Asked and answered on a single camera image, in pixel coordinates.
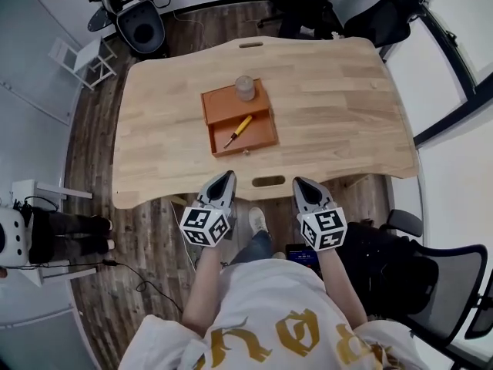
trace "blue jeans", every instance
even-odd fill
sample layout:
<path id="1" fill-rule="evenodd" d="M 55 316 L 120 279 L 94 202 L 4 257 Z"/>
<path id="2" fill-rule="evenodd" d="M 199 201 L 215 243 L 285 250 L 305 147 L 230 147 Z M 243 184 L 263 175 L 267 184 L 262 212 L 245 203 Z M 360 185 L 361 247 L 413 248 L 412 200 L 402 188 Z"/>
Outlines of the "blue jeans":
<path id="1" fill-rule="evenodd" d="M 273 255 L 272 237 L 265 230 L 260 230 L 248 245 L 238 252 L 231 264 L 248 263 L 260 259 L 271 259 Z"/>

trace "table handle cutout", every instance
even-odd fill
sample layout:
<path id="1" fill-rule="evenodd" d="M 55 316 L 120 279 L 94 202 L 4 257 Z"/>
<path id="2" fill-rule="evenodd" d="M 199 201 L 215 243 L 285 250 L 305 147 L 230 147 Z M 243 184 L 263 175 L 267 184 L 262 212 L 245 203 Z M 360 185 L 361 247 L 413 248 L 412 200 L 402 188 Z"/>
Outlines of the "table handle cutout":
<path id="1" fill-rule="evenodd" d="M 274 187 L 286 182 L 285 176 L 257 177 L 253 178 L 252 185 L 256 188 Z"/>
<path id="2" fill-rule="evenodd" d="M 239 44 L 240 48 L 253 48 L 254 46 L 262 46 L 263 42 L 248 42 L 246 44 Z"/>

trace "shirt sleeve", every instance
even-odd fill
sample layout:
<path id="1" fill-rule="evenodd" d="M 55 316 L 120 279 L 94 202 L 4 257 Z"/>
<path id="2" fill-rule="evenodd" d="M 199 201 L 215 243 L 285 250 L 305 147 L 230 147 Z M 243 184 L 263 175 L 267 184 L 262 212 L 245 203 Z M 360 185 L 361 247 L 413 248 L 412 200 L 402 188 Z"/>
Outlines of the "shirt sleeve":
<path id="1" fill-rule="evenodd" d="M 409 328 L 394 321 L 371 321 L 354 329 L 371 346 L 382 365 L 395 368 L 428 370 L 421 360 Z"/>
<path id="2" fill-rule="evenodd" d="M 123 356 L 119 370 L 167 370 L 178 367 L 195 332 L 175 321 L 147 315 Z"/>

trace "white cable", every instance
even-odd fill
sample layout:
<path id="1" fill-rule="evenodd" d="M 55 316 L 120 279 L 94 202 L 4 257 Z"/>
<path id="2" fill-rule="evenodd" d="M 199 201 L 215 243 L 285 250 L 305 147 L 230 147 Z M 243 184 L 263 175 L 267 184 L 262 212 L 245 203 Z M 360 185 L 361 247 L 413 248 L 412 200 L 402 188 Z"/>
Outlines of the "white cable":
<path id="1" fill-rule="evenodd" d="M 172 202 L 169 202 L 169 203 L 171 204 L 171 209 L 173 210 L 173 214 L 175 215 L 176 226 L 178 226 L 179 235 L 182 237 L 183 246 L 185 247 L 186 256 L 188 257 L 188 260 L 190 261 L 190 264 L 192 265 L 193 271 L 196 271 L 195 270 L 195 264 L 193 263 L 192 258 L 190 257 L 190 254 L 188 253 L 188 249 L 186 248 L 185 237 L 183 236 L 182 231 L 179 229 L 179 222 L 178 222 L 178 217 L 176 216 L 175 207 L 173 206 Z"/>
<path id="2" fill-rule="evenodd" d="M 211 44 L 209 44 L 207 42 L 207 39 L 206 39 L 206 27 L 203 25 L 202 22 L 199 22 L 199 21 L 193 21 L 192 19 L 178 19 L 176 17 L 176 14 L 175 14 L 175 10 L 173 10 L 173 16 L 175 17 L 175 19 L 178 21 L 178 22 L 194 22 L 194 23 L 198 23 L 199 25 L 202 26 L 202 37 L 203 37 L 203 41 L 204 41 L 204 44 L 206 44 L 206 46 L 208 46 L 209 48 L 212 48 L 213 46 Z"/>

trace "white t-shirt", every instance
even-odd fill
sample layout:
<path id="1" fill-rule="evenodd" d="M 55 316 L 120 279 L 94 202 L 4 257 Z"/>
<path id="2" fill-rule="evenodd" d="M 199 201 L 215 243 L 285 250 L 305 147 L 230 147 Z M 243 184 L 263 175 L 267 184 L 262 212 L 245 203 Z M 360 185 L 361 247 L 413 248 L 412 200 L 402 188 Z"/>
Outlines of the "white t-shirt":
<path id="1" fill-rule="evenodd" d="M 307 267 L 268 259 L 230 266 L 220 278 L 220 311 L 204 339 L 149 315 L 119 368 L 427 368 L 403 325 L 372 321 L 351 330 Z"/>

